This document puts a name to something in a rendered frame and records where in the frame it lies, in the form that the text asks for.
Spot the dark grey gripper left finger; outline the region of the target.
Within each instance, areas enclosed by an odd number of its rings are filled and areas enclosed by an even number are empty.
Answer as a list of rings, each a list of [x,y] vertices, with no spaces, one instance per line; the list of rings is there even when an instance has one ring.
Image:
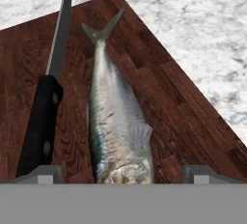
[[[56,184],[62,182],[62,167],[57,165],[41,165],[31,173],[13,180],[13,183],[25,184]]]

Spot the dark wooden cutting board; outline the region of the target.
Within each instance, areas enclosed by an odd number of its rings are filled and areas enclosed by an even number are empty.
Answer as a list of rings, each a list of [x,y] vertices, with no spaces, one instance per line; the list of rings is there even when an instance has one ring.
[[[93,179],[86,106],[94,47],[81,25],[101,29],[119,10],[124,14],[108,50],[153,128],[156,182],[180,182],[185,164],[206,164],[247,182],[247,147],[125,0],[92,0],[71,10],[53,154],[54,163],[64,168],[66,182]],[[57,15],[48,14],[0,30],[0,182],[15,176],[56,20]]]

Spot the silver whole fish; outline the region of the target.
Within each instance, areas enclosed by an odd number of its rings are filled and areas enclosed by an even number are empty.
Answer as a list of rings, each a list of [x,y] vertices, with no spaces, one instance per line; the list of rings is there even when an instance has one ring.
[[[82,25],[95,46],[87,110],[93,174],[99,184],[152,184],[152,127],[107,50],[123,13],[118,11],[100,31]]]

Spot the black-handled kitchen knife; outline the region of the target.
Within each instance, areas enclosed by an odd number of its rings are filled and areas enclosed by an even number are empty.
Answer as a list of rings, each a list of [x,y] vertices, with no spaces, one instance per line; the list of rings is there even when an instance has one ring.
[[[64,68],[70,15],[71,0],[62,0],[45,75],[40,77],[35,92],[16,178],[52,161],[57,112],[64,94],[59,80]]]

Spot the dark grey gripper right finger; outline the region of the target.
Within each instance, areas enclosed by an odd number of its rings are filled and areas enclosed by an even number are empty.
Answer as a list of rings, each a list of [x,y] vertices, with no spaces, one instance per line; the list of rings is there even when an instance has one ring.
[[[191,184],[240,183],[239,180],[216,173],[207,165],[185,165],[183,182]]]

